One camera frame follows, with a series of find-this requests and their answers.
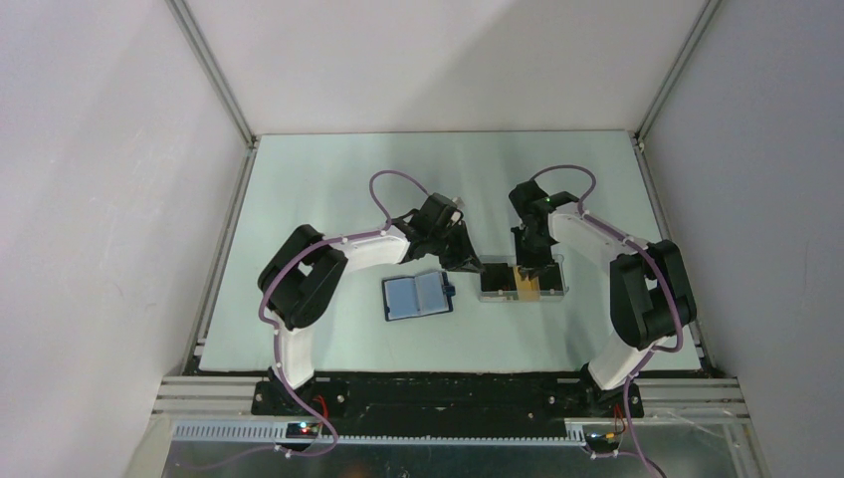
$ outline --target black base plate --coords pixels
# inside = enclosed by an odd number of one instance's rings
[[[256,385],[254,415],[305,413],[273,377]],[[612,417],[617,390],[587,398],[587,387],[557,373],[369,373],[319,375],[300,387],[317,410],[321,395],[331,423],[344,435],[401,437],[554,437],[565,418]],[[630,387],[634,417],[644,410]]]

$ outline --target white table surface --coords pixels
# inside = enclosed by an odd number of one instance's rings
[[[258,320],[258,275],[294,228],[326,235],[378,226],[369,198],[372,173],[399,169],[429,191],[460,196],[479,255],[513,255],[519,223],[508,193],[539,169],[561,163],[590,168],[598,186],[587,208],[627,232],[658,240],[656,221],[624,131],[460,132],[265,135],[202,354],[203,370],[255,370],[273,363],[272,328]],[[577,171],[544,175],[549,193],[585,190]],[[376,192],[393,216],[424,196],[400,177],[381,176]],[[344,275],[316,323],[314,364],[321,370],[515,372],[578,370],[603,347],[609,321],[608,276],[569,250],[562,254],[568,295],[558,303],[478,300],[477,276],[449,273],[454,312],[384,321],[381,279],[437,269],[434,257]],[[697,369],[688,328],[679,354],[657,354],[647,369]]]

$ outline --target transparent container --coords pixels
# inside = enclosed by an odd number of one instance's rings
[[[484,272],[479,274],[482,302],[558,302],[568,292],[562,275],[562,256],[554,255],[556,267],[528,278],[516,265],[516,256],[480,256]]]

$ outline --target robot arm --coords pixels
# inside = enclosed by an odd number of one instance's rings
[[[367,267],[401,264],[433,254],[448,271],[480,272],[463,212],[442,194],[427,197],[418,210],[392,219],[390,227],[373,234],[350,235],[310,252],[273,290],[268,308],[280,324],[281,367],[288,383],[297,388],[314,375],[314,323],[331,301],[340,277]],[[298,227],[258,279],[266,293],[280,271],[323,235],[309,224]]]
[[[665,295],[656,285],[649,286],[648,281],[656,278],[631,244],[645,250],[667,279],[681,324],[695,319],[697,308],[683,259],[671,241],[651,244],[594,220],[594,215],[593,220],[587,220],[590,213],[580,212],[577,197],[567,192],[548,195],[533,180],[519,184],[510,193],[510,200],[523,222],[514,230],[523,274],[534,276],[545,267],[554,267],[550,247],[564,243],[609,275],[614,331],[602,352],[584,366],[588,372],[584,378],[598,389],[621,386],[652,347],[676,333]]]

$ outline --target white wall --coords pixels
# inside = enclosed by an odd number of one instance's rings
[[[0,7],[0,475],[122,473],[244,146],[165,3]]]
[[[257,133],[635,129],[703,3],[190,2]]]
[[[841,476],[844,8],[725,2],[646,141],[775,476]]]

